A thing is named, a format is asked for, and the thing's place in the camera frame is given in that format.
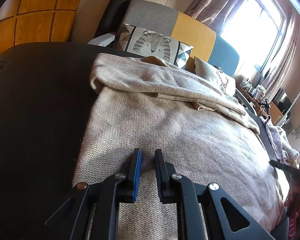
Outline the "person's right hand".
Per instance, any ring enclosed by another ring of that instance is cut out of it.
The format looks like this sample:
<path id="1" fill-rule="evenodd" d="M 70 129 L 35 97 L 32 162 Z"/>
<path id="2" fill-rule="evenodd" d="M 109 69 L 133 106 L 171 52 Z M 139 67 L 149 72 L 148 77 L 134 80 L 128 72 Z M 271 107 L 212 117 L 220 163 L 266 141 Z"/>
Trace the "person's right hand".
<path id="1" fill-rule="evenodd" d="M 287 207 L 287 216 L 289 218 L 293 218 L 296 213 L 300 218 L 300 183 L 296 181 L 291 182 L 285 206 Z"/>

